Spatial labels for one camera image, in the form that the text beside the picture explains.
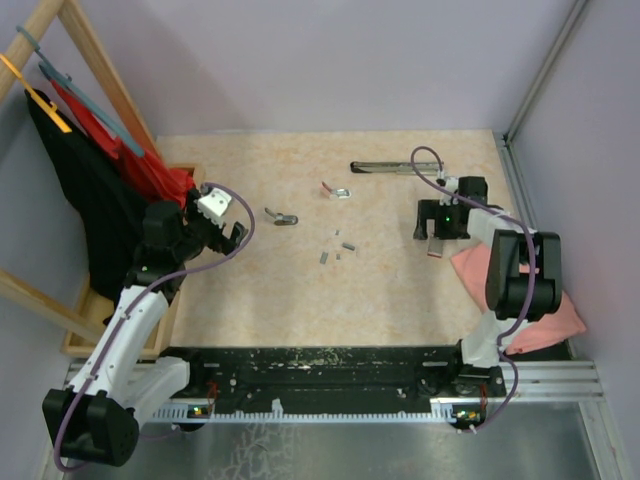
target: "blue hanger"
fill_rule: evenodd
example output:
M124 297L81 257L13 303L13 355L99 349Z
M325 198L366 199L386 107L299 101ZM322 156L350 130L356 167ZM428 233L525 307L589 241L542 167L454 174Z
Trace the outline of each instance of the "blue hanger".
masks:
M36 55L38 55L42 61L38 63L38 67L42 71L43 75L47 78L47 80L51 80L52 78L56 81L58 85L63 87L64 89L71 92L78 100L80 100L90 111L93 113L102 123L104 123L113 133L115 133L118 137L122 139L122 141L136 154L138 157L144 156L144 150L140 145L136 143L129 132L126 129L122 128L118 123L109 117L98 105L96 105L93 100L87 97L82 90L76 87L69 75L63 75L55 67L51 64L51 62L44 56L44 54L40 51L40 44L36 41L35 38L31 36L29 32L27 32L21 25L16 26L16 30L20 32L25 38L29 41L31 46L33 47Z

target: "wooden rack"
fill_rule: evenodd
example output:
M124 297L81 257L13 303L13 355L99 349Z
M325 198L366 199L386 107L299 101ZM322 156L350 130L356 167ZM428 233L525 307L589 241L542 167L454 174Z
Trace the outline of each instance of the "wooden rack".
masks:
M124 126L136 142L162 158L138 107L131 99L78 0L40 0L23 27L39 42L56 16L95 75ZM5 56L16 68L22 70L32 53L33 47L29 41L23 35L17 34ZM0 102L4 100L15 80L13 73L0 63ZM177 167L189 170L197 184L203 180L203 172L199 166L184 164ZM0 269L0 295L67 329L63 351L79 357L91 354L104 332L102 320L113 313L111 302L92 291L88 285L87 280L76 308L70 309ZM151 333L142 352L142 358L155 358L168 346L177 301L178 297Z

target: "black cloth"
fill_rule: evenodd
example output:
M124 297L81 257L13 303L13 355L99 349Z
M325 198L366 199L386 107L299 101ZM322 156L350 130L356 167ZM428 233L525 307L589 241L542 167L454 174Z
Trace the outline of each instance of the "black cloth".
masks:
M64 196L82 218L91 288L115 302L142 239L148 202L120 179L102 150L71 120L58 111L72 129L63 133L29 93L25 94ZM44 93L38 94L49 102Z

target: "clothes hanger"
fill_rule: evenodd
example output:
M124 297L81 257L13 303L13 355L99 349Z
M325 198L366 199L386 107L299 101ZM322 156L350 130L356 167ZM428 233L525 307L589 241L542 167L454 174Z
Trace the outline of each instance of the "clothes hanger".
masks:
M122 141L131 149L131 151L138 157L144 156L143 148L138 145L138 143L133 139L129 132L126 129L118 125L117 122L111 119L109 115L105 113L98 105L96 105L93 100L87 97L82 90L76 87L71 81L71 77L69 75L63 75L51 64L49 59L44 56L44 54L40 51L40 44L38 41L31 36L29 32L27 32L21 25L16 26L16 30L20 32L24 37L29 41L31 46L33 47L36 55L38 55L42 61L38 63L38 67L40 67L40 71L47 78L47 80L55 80L55 82L60 85L62 88L71 92L78 100L80 100L84 105L91 110L102 123L104 123L113 133L115 133L118 137L122 139Z
M51 120L55 122L58 128L62 130L63 133L71 132L71 128L69 127L69 125L67 125L67 123L64 120L62 120L60 115L56 113L56 110L58 109L57 105L53 102L51 102L51 105L45 102L44 99L40 95L38 95L38 93L33 89L33 87L31 87L31 85L29 85L29 83L24 79L24 77L20 73L20 70L18 70L16 66L13 63L11 63L11 61L1 53L0 53L0 60L2 60L2 62L7 66L9 70L11 70L11 73L13 73L16 77L18 77L18 80L20 81L22 86L25 88L25 90L29 92L29 95L31 95L31 98L33 98L33 100L38 104L38 106L42 110L46 112L47 115L49 115Z

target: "wooden base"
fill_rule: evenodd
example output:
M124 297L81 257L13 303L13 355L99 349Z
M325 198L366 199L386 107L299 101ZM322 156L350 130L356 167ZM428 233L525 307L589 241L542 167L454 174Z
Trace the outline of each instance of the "wooden base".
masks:
M185 163L169 165L169 167L187 170L193 177L196 186L199 186L203 181L204 169L201 165ZM171 302L171 306L165 316L162 317L158 325L151 332L151 335L149 335L149 339L140 355L140 360L154 360L169 346L179 301L180 292L178 292L178 295L176 295L173 302ZM102 322L105 318L113 315L113 311L113 302L94 292L89 287L89 279L87 278L75 312L87 319L89 323L97 325L100 331L104 332L106 327ZM95 346L95 343L68 331L62 345L62 353L77 358L88 358L91 356L91 353L93 353Z

